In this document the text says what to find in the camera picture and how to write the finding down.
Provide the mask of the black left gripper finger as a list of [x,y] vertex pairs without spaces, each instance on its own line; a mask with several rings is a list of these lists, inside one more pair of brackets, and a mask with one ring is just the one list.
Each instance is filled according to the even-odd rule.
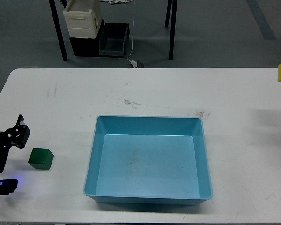
[[4,143],[23,149],[30,135],[29,127],[24,123],[23,115],[19,114],[16,124],[4,131]]

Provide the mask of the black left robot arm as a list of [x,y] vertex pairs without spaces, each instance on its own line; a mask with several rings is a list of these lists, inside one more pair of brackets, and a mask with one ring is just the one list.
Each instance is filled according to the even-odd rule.
[[[16,125],[0,132],[0,174],[4,171],[10,148],[23,149],[29,135],[30,129],[25,125],[24,117],[21,114],[18,116]],[[17,189],[17,184],[17,179],[0,180],[0,196],[14,192]]]

